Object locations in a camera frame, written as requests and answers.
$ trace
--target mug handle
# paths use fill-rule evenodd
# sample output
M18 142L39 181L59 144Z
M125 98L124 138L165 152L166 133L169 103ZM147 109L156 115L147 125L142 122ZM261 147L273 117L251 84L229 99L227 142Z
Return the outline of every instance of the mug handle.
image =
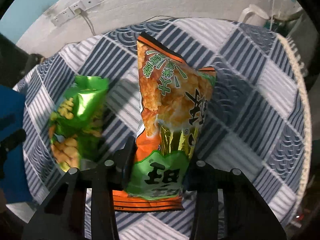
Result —
M238 22L245 23L254 13L255 12L250 7L244 9L238 19Z

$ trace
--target white mug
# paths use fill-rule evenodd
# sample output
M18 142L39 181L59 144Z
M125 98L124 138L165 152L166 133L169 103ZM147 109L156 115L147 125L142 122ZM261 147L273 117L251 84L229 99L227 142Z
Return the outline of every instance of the white mug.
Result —
M263 27L268 19L269 16L264 10L254 4L250 4L248 8L242 11L238 22Z

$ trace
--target white cable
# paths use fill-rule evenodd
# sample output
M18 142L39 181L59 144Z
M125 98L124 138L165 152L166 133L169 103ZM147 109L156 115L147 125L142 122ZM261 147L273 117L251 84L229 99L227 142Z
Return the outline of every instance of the white cable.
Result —
M269 30L272 29L272 25L273 25L273 8L275 6L275 0L272 1L272 9L271 9L271 20L270 20L270 28Z

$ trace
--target gold foil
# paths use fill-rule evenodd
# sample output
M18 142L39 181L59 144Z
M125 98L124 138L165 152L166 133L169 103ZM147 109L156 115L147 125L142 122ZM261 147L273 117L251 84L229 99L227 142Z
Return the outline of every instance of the gold foil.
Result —
M163 155L167 155L173 151L183 151L191 159L199 128L192 127L190 130L185 129L180 131L170 130L165 125L159 125L159 128L161 134L160 151Z

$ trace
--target blue wall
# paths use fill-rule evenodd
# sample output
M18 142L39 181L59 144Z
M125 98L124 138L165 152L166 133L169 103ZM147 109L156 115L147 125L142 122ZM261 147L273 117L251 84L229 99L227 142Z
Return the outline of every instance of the blue wall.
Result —
M0 20L0 33L16 43L50 6L59 0L15 0Z

